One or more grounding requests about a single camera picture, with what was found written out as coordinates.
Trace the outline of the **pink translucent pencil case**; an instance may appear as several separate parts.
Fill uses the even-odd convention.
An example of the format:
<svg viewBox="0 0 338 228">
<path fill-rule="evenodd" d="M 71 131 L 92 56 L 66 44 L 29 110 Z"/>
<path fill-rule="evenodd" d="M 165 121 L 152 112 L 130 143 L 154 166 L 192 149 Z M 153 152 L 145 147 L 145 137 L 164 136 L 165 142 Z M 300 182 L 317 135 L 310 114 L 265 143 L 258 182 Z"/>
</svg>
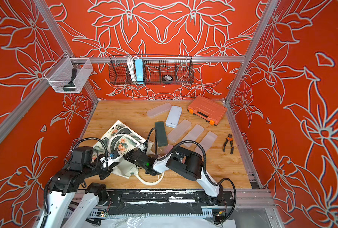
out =
<svg viewBox="0 0 338 228">
<path fill-rule="evenodd" d="M 164 156 L 164 155 L 166 155 L 166 154 L 168 154 L 171 150 L 172 150 L 172 148 L 173 148 L 173 145 L 167 145 L 167 146 L 164 146 L 163 148 L 161 148 L 161 150 L 160 150 L 160 155 L 161 156 Z"/>
</svg>

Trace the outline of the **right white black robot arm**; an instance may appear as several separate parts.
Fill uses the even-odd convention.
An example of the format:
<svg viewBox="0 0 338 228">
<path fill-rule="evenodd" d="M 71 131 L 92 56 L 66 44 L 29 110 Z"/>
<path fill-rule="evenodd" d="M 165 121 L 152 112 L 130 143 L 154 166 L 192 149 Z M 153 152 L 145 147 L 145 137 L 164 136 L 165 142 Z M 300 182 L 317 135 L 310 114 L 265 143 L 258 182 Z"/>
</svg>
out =
<svg viewBox="0 0 338 228">
<path fill-rule="evenodd" d="M 155 156 L 150 157 L 146 154 L 148 150 L 148 142 L 152 132 L 155 132 L 154 149 Z M 159 157 L 157 151 L 158 130 L 152 128 L 149 131 L 147 140 L 142 148 L 131 150 L 124 159 L 135 164 L 139 168 L 145 170 L 145 173 L 156 176 L 167 170 L 172 170 L 181 177 L 197 182 L 204 193 L 209 198 L 210 203 L 224 203 L 225 210 L 222 215 L 216 216 L 213 223 L 215 225 L 224 225 L 224 223 L 232 216 L 237 200 L 236 187 L 230 178 L 223 178 L 216 182 L 208 173 L 206 152 L 200 143 L 194 140 L 184 140 L 173 146 L 170 151 Z M 228 181 L 233 189 L 233 204 L 230 211 L 227 211 L 227 202 L 223 198 L 224 188 L 222 183 Z"/>
</svg>

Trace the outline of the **translucent frosted pencil case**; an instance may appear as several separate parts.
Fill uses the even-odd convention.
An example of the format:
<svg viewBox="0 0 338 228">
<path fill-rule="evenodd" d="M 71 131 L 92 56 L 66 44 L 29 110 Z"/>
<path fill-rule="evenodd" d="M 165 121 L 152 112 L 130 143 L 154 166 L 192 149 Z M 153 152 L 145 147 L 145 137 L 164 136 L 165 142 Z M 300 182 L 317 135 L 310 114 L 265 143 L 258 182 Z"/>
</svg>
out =
<svg viewBox="0 0 338 228">
<path fill-rule="evenodd" d="M 191 122 L 184 119 L 168 134 L 168 140 L 172 143 L 177 142 L 190 127 Z"/>
</svg>

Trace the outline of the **white printed canvas tote bag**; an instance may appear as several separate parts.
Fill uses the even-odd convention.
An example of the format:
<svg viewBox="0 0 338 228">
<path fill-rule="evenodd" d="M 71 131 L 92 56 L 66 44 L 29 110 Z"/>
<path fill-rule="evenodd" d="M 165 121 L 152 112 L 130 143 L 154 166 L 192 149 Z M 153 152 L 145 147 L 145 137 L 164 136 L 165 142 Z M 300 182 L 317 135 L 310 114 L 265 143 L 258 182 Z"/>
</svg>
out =
<svg viewBox="0 0 338 228">
<path fill-rule="evenodd" d="M 155 182 L 145 181 L 139 176 L 138 165 L 124 159 L 124 156 L 128 155 L 131 150 L 144 149 L 146 140 L 121 121 L 116 121 L 101 137 L 101 140 L 107 147 L 108 160 L 118 163 L 113 167 L 113 174 L 126 179 L 135 176 L 141 183 L 148 186 L 157 185 L 163 179 L 164 173 L 160 174 Z"/>
</svg>

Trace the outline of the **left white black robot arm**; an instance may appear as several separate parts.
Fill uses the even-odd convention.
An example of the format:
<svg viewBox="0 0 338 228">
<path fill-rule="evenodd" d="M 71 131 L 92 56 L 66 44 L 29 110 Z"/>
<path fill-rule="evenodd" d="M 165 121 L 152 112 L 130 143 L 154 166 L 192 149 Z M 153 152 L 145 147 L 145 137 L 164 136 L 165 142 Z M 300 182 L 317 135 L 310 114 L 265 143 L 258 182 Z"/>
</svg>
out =
<svg viewBox="0 0 338 228">
<path fill-rule="evenodd" d="M 63 223 L 66 212 L 85 179 L 98 175 L 105 179 L 112 173 L 111 167 L 102 168 L 99 162 L 68 162 L 51 178 L 44 188 L 44 211 L 38 221 L 38 228 L 81 228 L 85 222 L 100 227 L 101 219 L 89 219 L 96 206 L 105 205 L 110 197 L 104 184 L 91 183 L 72 214 Z"/>
</svg>

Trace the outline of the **green edged case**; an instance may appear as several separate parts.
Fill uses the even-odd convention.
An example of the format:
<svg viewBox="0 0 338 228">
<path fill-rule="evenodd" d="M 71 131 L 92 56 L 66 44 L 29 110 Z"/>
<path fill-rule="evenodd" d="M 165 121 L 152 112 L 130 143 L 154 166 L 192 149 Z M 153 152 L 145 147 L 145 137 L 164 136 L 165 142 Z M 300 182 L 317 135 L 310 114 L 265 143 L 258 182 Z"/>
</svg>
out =
<svg viewBox="0 0 338 228">
<path fill-rule="evenodd" d="M 167 134 L 165 130 L 165 124 L 163 121 L 155 123 L 156 134 L 157 134 L 157 146 L 163 147 L 168 145 Z"/>
</svg>

